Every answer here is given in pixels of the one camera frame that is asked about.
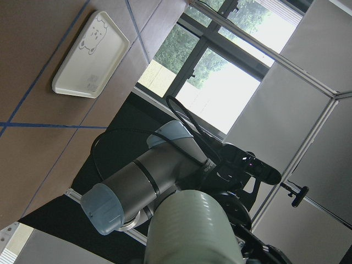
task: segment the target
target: tree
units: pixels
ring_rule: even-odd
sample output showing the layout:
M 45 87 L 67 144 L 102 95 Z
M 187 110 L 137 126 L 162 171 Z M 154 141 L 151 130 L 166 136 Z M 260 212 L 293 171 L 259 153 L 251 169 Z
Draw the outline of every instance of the tree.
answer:
M 224 0 L 208 0 L 207 4 L 215 10 L 219 10 L 223 2 Z M 265 15 L 268 14 L 268 10 L 254 0 L 239 0 L 238 8 L 239 11 L 237 13 L 232 12 L 228 19 L 248 34 L 255 32 L 257 26 L 262 23 Z M 208 26 L 211 22 L 210 18 L 195 8 L 188 8 L 185 13 L 204 26 Z M 222 31 L 222 35 L 232 41 L 237 38 L 226 30 Z M 197 39 L 194 36 L 176 25 L 156 53 L 154 60 L 177 74 L 196 43 Z M 207 49 L 195 68 L 196 78 L 190 78 L 188 82 L 198 89 L 202 88 L 203 82 L 209 74 L 221 70 L 225 63 L 226 61 L 221 56 Z

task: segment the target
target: glass pane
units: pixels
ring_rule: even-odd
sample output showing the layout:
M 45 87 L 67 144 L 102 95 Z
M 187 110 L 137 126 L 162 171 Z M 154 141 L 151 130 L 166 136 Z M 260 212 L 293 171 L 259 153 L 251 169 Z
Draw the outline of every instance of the glass pane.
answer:
M 230 13 L 228 19 L 278 53 L 302 19 L 300 14 L 280 1 L 239 0 L 238 8 L 239 11 Z M 272 65 L 273 60 L 230 31 L 221 28 L 219 33 L 262 62 Z
M 216 11 L 219 11 L 221 5 L 224 3 L 224 0 L 207 0 L 203 2 L 207 3 L 211 8 L 215 9 Z M 185 14 L 189 15 L 191 18 L 193 18 L 205 27 L 208 27 L 211 22 L 211 19 L 209 17 L 200 13 L 197 9 L 193 7 L 188 7 L 185 10 Z
M 226 37 L 228 40 L 231 40 L 233 43 L 235 43 L 241 49 L 247 51 L 253 57 L 255 57 L 258 60 L 260 60 L 262 63 L 265 63 L 269 67 L 271 67 L 273 65 L 274 60 L 272 58 L 270 58 L 269 56 L 265 55 L 259 49 L 253 47 L 248 42 L 244 41 L 242 38 L 239 38 L 235 34 L 232 34 L 227 29 L 221 27 L 220 30 L 219 30 L 219 33 L 221 35 L 223 35 L 224 37 Z
M 138 82 L 163 97 L 197 42 L 197 37 L 175 25 Z
M 177 99 L 191 112 L 227 134 L 259 86 L 259 81 L 207 49 Z

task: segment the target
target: window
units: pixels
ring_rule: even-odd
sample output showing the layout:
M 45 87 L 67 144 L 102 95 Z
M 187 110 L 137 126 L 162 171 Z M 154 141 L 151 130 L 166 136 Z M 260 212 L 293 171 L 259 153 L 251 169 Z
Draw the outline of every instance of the window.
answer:
M 279 0 L 203 2 L 276 52 L 282 50 L 302 18 Z M 273 62 L 189 7 L 136 86 L 164 104 L 167 95 L 175 96 L 205 130 L 221 139 Z

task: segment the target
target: bear drawing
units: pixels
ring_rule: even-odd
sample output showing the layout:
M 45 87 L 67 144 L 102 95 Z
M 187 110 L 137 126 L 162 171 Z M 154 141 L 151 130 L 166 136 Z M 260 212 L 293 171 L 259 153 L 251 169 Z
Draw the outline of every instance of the bear drawing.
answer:
M 79 43 L 79 48 L 82 50 L 86 48 L 89 50 L 88 54 L 92 55 L 96 50 L 98 44 L 102 41 L 105 37 L 107 31 L 107 25 L 102 18 L 96 16 L 90 25 L 87 33 L 84 35 L 82 40 Z

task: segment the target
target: green cylinder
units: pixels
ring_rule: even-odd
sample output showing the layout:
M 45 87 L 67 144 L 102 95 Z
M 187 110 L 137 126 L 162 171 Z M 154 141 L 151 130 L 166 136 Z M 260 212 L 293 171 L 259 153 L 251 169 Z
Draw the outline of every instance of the green cylinder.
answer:
M 244 259 L 221 205 L 203 192 L 184 190 L 156 210 L 144 263 L 244 264 Z

